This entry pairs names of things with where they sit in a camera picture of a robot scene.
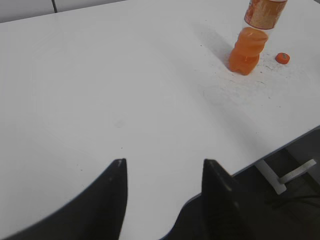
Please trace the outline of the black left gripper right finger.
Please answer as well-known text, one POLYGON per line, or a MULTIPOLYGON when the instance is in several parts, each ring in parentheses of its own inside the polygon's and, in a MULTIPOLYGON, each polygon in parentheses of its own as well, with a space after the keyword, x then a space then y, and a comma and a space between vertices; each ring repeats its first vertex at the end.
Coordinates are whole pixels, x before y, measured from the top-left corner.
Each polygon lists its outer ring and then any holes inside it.
POLYGON ((209 240, 264 240, 262 206, 216 161, 203 161, 202 213, 209 240))

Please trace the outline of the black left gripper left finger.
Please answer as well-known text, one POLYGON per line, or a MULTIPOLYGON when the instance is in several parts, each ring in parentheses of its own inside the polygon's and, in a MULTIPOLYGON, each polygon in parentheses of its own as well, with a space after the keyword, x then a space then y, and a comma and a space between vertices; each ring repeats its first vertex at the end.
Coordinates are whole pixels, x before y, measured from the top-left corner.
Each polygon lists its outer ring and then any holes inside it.
POLYGON ((116 159, 73 200, 8 239, 117 240, 127 201, 127 161, 116 159))

